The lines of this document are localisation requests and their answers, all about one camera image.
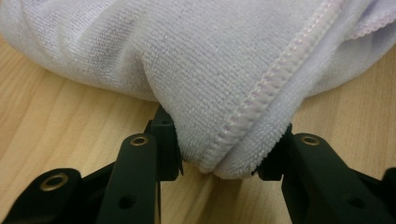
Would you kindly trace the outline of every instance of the stitching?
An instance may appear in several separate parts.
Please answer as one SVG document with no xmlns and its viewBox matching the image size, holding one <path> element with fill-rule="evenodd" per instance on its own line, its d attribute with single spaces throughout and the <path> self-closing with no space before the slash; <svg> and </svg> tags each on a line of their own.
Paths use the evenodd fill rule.
<svg viewBox="0 0 396 224">
<path fill-rule="evenodd" d="M 328 0 L 314 12 L 303 30 L 293 38 L 220 128 L 209 144 L 209 149 L 199 160 L 202 172 L 213 171 L 218 162 L 245 136 L 331 27 L 345 2 L 346 0 Z"/>
<path fill-rule="evenodd" d="M 396 8 L 383 15 L 382 17 L 378 17 L 376 20 L 368 21 L 364 24 L 359 25 L 353 31 L 353 34 L 349 37 L 349 39 L 357 39 L 364 35 L 368 35 L 372 32 L 375 32 L 381 28 L 384 28 L 388 24 L 396 21 Z"/>
</svg>

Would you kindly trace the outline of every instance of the table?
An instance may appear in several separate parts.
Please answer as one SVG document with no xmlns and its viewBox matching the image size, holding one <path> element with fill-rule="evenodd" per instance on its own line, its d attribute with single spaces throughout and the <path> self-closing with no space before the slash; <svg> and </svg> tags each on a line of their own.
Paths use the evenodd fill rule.
<svg viewBox="0 0 396 224">
<path fill-rule="evenodd" d="M 365 74 L 304 101 L 294 132 L 325 138 L 352 168 L 381 178 L 396 166 L 396 48 Z M 38 175 L 71 167 L 87 175 L 116 159 L 157 103 L 59 77 L 0 37 L 0 219 Z M 163 183 L 163 223 L 290 223 L 279 182 L 222 180 L 184 164 Z"/>
</svg>

